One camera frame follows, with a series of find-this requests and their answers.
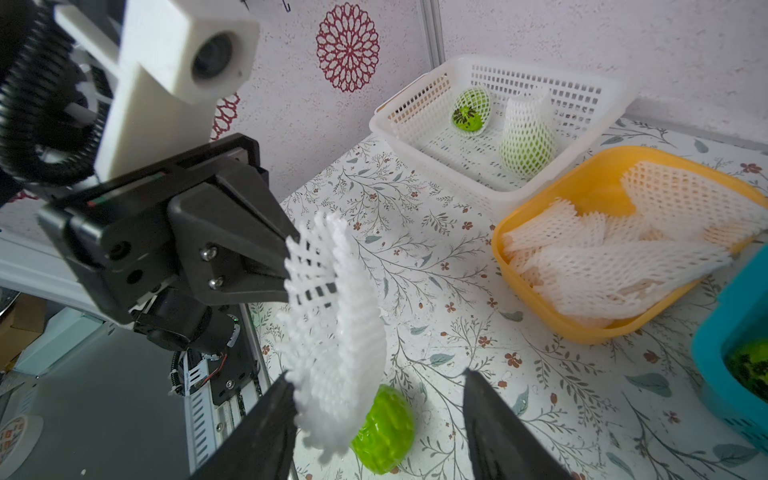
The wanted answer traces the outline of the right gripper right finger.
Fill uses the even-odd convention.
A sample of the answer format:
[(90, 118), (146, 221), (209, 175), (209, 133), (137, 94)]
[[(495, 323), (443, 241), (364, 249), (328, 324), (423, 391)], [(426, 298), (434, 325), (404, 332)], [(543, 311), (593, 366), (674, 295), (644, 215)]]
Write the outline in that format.
[(571, 477), (479, 372), (464, 375), (463, 416), (476, 479)]

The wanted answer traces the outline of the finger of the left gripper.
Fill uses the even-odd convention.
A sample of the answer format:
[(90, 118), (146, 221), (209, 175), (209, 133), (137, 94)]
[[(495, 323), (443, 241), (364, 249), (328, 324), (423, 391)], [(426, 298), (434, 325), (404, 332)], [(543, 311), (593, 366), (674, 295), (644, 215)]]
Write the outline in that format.
[(286, 302), (286, 241), (292, 221), (258, 168), (208, 161), (189, 170), (195, 185), (167, 206), (181, 277), (199, 302)]

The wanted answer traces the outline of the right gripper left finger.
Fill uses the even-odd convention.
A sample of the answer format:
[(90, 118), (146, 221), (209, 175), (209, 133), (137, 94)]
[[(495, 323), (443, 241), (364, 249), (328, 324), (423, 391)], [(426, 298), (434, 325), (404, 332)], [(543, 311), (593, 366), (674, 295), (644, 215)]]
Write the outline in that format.
[(294, 386), (281, 375), (193, 479), (289, 478), (297, 438)]

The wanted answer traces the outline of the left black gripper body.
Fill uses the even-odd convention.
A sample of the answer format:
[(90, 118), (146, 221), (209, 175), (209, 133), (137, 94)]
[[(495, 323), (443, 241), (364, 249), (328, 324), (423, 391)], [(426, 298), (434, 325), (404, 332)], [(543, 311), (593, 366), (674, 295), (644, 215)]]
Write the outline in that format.
[(181, 277), (167, 206), (208, 161), (258, 168), (259, 143), (234, 134), (47, 204), (40, 226), (97, 309), (170, 351), (226, 352), (235, 338), (225, 308), (193, 296)]

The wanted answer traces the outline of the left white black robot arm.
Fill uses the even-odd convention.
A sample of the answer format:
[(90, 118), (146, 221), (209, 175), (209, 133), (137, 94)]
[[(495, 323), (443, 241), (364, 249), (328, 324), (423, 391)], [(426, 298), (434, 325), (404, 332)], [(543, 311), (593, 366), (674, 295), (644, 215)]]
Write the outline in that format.
[(258, 143), (210, 138), (258, 40), (242, 1), (2, 3), (1, 198), (42, 197), (55, 247), (13, 288), (209, 354), (227, 306), (287, 300), (297, 231)]

